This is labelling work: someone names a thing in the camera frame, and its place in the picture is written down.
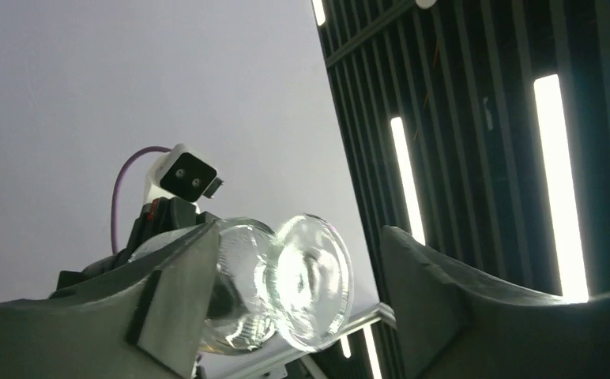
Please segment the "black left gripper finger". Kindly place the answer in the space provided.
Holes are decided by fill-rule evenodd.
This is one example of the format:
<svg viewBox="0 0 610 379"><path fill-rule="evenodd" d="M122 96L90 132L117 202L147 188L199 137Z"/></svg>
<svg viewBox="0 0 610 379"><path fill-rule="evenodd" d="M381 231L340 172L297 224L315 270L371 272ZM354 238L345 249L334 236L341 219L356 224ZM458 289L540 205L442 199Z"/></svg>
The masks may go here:
<svg viewBox="0 0 610 379"><path fill-rule="evenodd" d="M610 293L585 302L489 275L384 227L409 378L610 378Z"/></svg>

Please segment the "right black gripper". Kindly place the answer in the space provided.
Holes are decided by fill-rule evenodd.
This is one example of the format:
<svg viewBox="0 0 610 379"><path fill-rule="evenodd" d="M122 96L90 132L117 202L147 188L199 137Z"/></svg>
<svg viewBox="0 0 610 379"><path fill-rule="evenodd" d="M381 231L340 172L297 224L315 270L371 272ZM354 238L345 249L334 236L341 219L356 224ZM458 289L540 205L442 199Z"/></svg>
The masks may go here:
<svg viewBox="0 0 610 379"><path fill-rule="evenodd" d="M61 271L51 298L1 302L0 378L190 377L219 253L218 226L198 225L218 219L178 197L157 198L124 249ZM128 263L150 238L188 227Z"/></svg>

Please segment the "clear wine glass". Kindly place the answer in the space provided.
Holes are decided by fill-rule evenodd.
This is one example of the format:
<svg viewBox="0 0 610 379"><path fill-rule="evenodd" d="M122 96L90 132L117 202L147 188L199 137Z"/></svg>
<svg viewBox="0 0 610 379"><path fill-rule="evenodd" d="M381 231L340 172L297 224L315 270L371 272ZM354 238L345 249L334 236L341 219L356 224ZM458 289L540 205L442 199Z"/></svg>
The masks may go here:
<svg viewBox="0 0 610 379"><path fill-rule="evenodd" d="M351 259L335 227L300 214L277 230L249 217L215 222L220 252L200 352L244 355L281 336L297 350L334 343L352 310Z"/></svg>

